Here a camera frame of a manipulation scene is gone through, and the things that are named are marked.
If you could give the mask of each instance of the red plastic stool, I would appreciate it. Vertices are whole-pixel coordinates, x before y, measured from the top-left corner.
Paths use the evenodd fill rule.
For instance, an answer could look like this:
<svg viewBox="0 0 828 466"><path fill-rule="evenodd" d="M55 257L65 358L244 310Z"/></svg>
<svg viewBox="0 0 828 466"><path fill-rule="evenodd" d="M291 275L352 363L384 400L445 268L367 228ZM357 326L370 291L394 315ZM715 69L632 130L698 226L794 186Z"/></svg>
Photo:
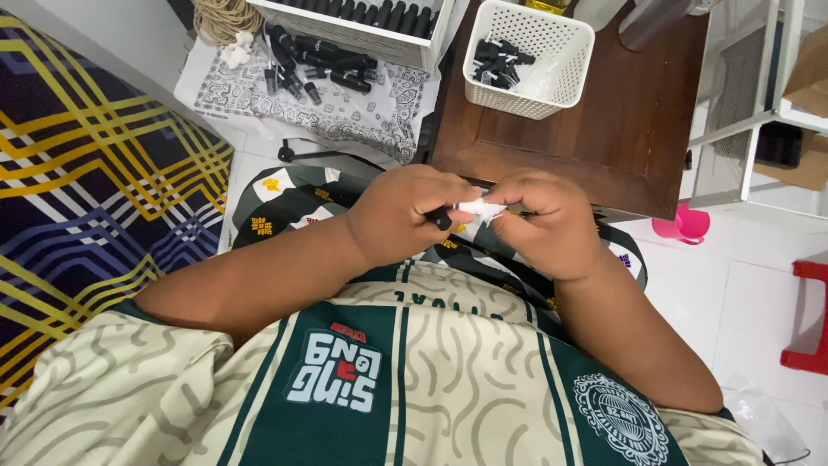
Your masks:
<svg viewBox="0 0 828 466"><path fill-rule="evenodd" d="M784 350L779 362L791 369L828 376L828 265L798 260L793 263L793 274L803 279L822 280L826 284L826 318L822 323L820 342L816 347L815 354Z"/></svg>

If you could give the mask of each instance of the circular emblem print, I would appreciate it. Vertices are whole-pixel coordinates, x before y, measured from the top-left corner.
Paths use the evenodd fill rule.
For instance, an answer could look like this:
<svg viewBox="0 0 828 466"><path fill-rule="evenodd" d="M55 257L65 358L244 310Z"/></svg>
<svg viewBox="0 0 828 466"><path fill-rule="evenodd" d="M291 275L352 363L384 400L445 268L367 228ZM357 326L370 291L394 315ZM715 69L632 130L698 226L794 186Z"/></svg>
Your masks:
<svg viewBox="0 0 828 466"><path fill-rule="evenodd" d="M667 461L667 434L649 404L603 374L575 379L578 411L595 433L636 466Z"/></svg>

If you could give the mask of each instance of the jute rope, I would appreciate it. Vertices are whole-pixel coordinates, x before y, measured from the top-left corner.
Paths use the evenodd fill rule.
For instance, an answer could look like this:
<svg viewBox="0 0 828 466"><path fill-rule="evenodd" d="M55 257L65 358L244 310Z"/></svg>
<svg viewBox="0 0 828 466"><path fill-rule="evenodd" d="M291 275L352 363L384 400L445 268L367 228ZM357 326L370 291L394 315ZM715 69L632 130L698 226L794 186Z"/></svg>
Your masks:
<svg viewBox="0 0 828 466"><path fill-rule="evenodd" d="M201 40L211 46L236 42L236 32L252 32L262 26L262 15L245 0L192 0L193 27Z"/></svg>

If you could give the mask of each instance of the sing song logo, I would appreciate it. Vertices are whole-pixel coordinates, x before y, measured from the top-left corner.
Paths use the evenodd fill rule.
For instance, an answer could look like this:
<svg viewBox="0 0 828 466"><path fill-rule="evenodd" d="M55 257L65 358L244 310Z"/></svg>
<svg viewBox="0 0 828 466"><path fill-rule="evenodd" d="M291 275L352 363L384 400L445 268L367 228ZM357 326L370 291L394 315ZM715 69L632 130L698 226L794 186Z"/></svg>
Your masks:
<svg viewBox="0 0 828 466"><path fill-rule="evenodd" d="M364 333L338 323L331 328L342 335L320 329L305 333L302 359L282 393L294 403L328 403L369 413L382 355L357 342L365 342Z"/></svg>

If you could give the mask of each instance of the pink plastic cup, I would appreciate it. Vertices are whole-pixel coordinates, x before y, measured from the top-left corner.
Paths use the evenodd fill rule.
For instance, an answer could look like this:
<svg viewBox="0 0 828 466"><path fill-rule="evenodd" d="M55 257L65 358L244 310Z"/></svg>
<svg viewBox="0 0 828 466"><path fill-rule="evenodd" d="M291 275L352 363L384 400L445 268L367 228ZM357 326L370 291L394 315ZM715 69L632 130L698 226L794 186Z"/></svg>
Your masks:
<svg viewBox="0 0 828 466"><path fill-rule="evenodd" d="M700 245L710 229L710 214L679 204L674 221L652 219L652 229L661 238L673 238L688 245Z"/></svg>

